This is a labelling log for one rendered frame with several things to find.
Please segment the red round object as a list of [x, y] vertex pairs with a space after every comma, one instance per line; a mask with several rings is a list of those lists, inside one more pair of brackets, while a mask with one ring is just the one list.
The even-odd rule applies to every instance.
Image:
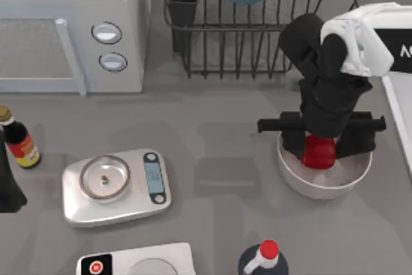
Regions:
[[305, 151], [301, 163], [307, 168], [325, 170], [335, 163], [336, 149], [332, 138], [320, 138], [308, 135], [305, 140]]

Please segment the white bowl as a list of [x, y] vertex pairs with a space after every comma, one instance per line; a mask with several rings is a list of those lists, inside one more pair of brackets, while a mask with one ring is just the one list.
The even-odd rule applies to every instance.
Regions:
[[373, 153], [361, 153], [335, 161], [329, 169], [305, 167], [284, 150], [282, 138], [277, 140], [279, 171], [283, 180], [297, 193], [312, 200], [333, 200], [349, 193], [369, 173]]

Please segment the dark bottle with red cap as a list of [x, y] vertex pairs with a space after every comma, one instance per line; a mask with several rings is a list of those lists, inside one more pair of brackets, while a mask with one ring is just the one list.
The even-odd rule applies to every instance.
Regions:
[[277, 242], [266, 239], [242, 252], [238, 275], [289, 275], [288, 262]]

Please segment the silver kitchen scale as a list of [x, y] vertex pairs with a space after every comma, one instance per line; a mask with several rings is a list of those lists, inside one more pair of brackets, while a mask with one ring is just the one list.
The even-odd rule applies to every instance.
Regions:
[[165, 211], [172, 194], [163, 156], [147, 148], [94, 156], [62, 172], [66, 221], [96, 227]]

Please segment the pale microwave oven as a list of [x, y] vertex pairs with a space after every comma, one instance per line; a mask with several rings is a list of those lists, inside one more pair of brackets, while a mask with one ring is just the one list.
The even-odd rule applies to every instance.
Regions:
[[[65, 19], [89, 93], [139, 93], [144, 79], [150, 29], [151, 0], [0, 0], [0, 19]], [[122, 38], [101, 44], [93, 25], [116, 24]], [[127, 68], [109, 72], [99, 64], [101, 55], [116, 52], [128, 61]]]

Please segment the white scale with black panel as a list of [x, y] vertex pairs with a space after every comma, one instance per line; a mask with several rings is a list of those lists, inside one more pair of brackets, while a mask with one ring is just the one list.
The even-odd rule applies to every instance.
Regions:
[[79, 258], [75, 275], [196, 275], [191, 246], [185, 242], [89, 254]]

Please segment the round microwave knob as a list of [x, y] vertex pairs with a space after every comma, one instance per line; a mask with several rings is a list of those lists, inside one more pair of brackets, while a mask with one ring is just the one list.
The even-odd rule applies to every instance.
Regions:
[[120, 53], [111, 52], [101, 55], [98, 59], [100, 66], [109, 72], [120, 72], [127, 68], [128, 61]]
[[101, 44], [116, 44], [122, 38], [121, 29], [116, 24], [107, 21], [93, 25], [91, 34]]

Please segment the dark sauce bottle red label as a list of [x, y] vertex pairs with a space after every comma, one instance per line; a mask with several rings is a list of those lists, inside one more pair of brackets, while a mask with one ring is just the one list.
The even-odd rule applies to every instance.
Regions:
[[0, 105], [0, 126], [5, 143], [19, 166], [31, 169], [40, 163], [41, 152], [26, 126], [14, 119], [10, 108], [4, 105]]

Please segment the microwave door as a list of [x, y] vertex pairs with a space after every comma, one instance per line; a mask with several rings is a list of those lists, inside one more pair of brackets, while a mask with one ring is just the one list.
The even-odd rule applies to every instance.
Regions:
[[79, 93], [56, 19], [0, 19], [0, 93]]

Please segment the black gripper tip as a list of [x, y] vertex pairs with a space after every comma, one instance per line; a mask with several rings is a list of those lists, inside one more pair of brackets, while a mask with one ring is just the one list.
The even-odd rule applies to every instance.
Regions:
[[10, 168], [5, 138], [0, 129], [0, 214], [18, 213], [27, 202]]

